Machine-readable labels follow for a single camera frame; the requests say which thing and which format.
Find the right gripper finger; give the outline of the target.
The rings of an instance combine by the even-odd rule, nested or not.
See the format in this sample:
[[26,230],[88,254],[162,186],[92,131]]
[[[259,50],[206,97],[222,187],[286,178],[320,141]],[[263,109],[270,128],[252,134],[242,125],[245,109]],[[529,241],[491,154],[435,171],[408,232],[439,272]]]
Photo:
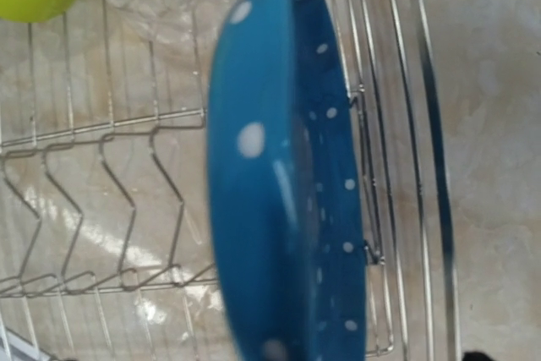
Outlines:
[[472,351],[466,351],[462,355],[462,361],[496,361],[496,359],[489,356],[485,352],[472,350]]

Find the blue polka dot plate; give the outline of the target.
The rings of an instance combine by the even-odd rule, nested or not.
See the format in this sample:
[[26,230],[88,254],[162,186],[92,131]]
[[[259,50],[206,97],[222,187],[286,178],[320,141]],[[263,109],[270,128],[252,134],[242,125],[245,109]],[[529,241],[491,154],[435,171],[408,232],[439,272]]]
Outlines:
[[210,225],[244,360],[362,360],[366,254],[325,0],[239,0],[210,69]]

